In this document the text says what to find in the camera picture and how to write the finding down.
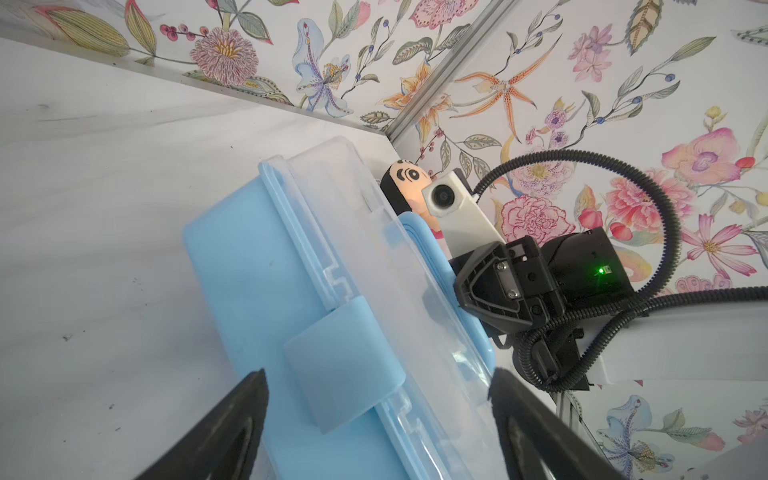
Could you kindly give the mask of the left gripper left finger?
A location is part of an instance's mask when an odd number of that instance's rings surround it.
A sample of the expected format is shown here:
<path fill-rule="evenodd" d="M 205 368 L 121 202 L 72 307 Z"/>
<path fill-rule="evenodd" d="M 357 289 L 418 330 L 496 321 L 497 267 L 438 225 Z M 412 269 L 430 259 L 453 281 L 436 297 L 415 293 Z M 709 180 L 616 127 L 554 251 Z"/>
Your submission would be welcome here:
<path fill-rule="evenodd" d="M 265 371 L 249 373 L 137 478 L 248 479 L 257 459 L 268 402 Z"/>

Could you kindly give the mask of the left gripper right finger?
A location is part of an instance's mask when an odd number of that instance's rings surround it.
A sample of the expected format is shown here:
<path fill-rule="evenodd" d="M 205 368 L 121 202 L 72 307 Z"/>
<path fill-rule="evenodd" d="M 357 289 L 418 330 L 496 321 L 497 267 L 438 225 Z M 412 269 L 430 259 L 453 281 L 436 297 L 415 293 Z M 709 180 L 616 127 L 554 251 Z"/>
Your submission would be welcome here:
<path fill-rule="evenodd" d="M 510 371 L 494 371 L 488 398 L 510 479 L 621 477 Z"/>

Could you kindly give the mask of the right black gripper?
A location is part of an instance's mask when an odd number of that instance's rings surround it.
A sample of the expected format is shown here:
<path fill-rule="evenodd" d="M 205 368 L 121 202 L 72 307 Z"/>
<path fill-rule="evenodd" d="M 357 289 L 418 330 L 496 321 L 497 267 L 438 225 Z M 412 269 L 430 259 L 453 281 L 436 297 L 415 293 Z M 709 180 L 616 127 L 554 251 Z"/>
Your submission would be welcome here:
<path fill-rule="evenodd" d="M 451 260 L 459 306 L 489 336 L 541 328 L 567 313 L 635 294 L 601 229 L 554 238 L 494 241 Z"/>

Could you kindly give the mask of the light blue plastic toolbox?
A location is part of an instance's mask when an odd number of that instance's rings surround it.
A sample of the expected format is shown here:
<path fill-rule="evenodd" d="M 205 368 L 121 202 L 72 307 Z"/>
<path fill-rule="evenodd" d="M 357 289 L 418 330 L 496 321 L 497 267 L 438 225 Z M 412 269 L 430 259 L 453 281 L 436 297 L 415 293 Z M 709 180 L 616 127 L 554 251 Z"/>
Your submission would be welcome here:
<path fill-rule="evenodd" d="M 281 479 L 503 479 L 495 366 L 453 271 L 337 137 L 258 176 L 184 242 L 239 375 L 266 374 Z"/>

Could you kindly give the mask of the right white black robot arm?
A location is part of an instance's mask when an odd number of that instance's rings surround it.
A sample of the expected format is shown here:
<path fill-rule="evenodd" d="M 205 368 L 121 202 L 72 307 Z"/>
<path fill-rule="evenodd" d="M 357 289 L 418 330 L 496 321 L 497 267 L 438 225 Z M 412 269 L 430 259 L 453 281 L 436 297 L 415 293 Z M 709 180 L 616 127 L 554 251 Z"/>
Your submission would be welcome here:
<path fill-rule="evenodd" d="M 554 160 L 616 173 L 645 194 L 661 220 L 660 263 L 634 288 L 617 248 L 600 227 L 545 242 L 528 233 L 495 234 L 480 197 L 507 174 Z M 462 309 L 513 353 L 532 386 L 546 392 L 645 378 L 763 381 L 767 377 L 767 290 L 679 287 L 667 292 L 682 243 L 669 196 L 648 174 L 618 159 L 580 151 L 543 151 L 510 160 L 460 195 L 439 187 L 444 230 Z"/>

